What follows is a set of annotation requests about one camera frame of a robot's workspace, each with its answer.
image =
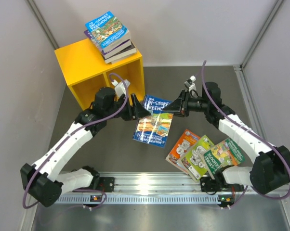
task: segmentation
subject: gray table surface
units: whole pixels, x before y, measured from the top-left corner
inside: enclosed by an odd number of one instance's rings
[[[184,81],[195,75],[200,67],[145,67],[145,91],[156,97],[175,100]],[[206,81],[215,81],[221,89],[223,103],[231,107],[241,120],[249,125],[248,114],[239,83],[232,66],[209,66],[205,69]],[[201,80],[197,80],[201,93]],[[68,88],[53,131],[51,146],[63,136],[73,120],[81,111]],[[137,121],[124,122],[122,119],[109,120],[91,141],[86,143],[67,163],[63,170],[79,169],[85,165],[98,171],[124,172],[176,172],[177,168],[165,158],[187,128],[199,136],[207,135],[214,143],[226,138],[226,135],[209,124],[202,113],[191,113],[187,118],[175,117],[172,121],[168,141],[164,149],[144,144],[132,139]]]
[[[231,210],[217,205],[71,205],[38,208],[32,231],[289,231],[280,201],[245,197]],[[41,226],[39,222],[49,223]]]

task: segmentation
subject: metal frame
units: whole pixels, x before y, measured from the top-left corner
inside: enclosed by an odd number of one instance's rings
[[[47,23],[45,22],[42,14],[40,13],[35,1],[34,0],[25,0],[25,2],[27,3],[27,5],[31,9],[31,11],[33,12],[34,16],[36,17],[37,21],[39,22],[40,26],[42,27],[42,30],[44,31],[46,37],[48,38],[51,45],[53,46],[54,50],[58,49],[59,46],[58,46],[51,30],[49,29]]]
[[[269,28],[270,24],[272,23],[274,17],[276,16],[277,12],[279,11],[279,9],[281,8],[282,4],[284,3],[284,0],[276,0],[273,8],[271,9],[268,17],[266,18],[260,32],[258,33],[258,35],[256,36],[254,42],[252,43],[248,53],[246,54],[241,68],[245,68],[249,59],[251,58],[251,56],[253,55],[256,47],[259,45],[260,41],[262,40],[264,34],[266,33],[267,29]]]

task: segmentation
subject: children's book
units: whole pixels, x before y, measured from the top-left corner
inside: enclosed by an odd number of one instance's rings
[[[181,156],[183,156],[196,142],[200,139],[200,137],[194,134],[192,131],[186,129],[173,149],[170,151],[166,160],[174,165],[179,170],[183,171],[185,174],[189,174],[188,170],[185,169],[182,165],[179,165],[178,160]]]
[[[226,166],[237,166],[245,161],[238,145],[231,139],[218,143],[202,155],[202,159],[211,178],[221,168]]]
[[[198,181],[207,172],[202,160],[202,155],[213,146],[213,142],[211,142],[206,135],[202,136],[198,142],[179,159],[179,162],[188,171],[194,181]]]
[[[124,41],[131,39],[130,31],[111,11],[85,25],[104,52],[108,52]]]
[[[168,139],[173,114],[165,113],[162,109],[170,103],[170,101],[146,95],[143,106],[151,115],[139,120],[133,139],[164,148]]]

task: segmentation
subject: metal corner post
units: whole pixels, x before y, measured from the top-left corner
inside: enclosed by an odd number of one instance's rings
[[[56,50],[59,48],[51,30],[49,29],[48,25],[46,24],[42,14],[40,13],[36,3],[34,0],[25,0],[31,11],[33,12],[34,16],[36,17],[37,21],[39,22],[40,26],[42,27],[46,37],[50,41],[53,48]]]

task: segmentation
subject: yellow cube shelf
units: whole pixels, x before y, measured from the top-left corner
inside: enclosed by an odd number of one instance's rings
[[[135,93],[139,101],[144,99],[143,57],[139,51],[115,64],[106,64],[92,42],[84,39],[55,50],[55,54],[66,83],[83,110],[94,101],[101,87],[114,88],[108,77],[112,72],[130,81],[129,95]]]

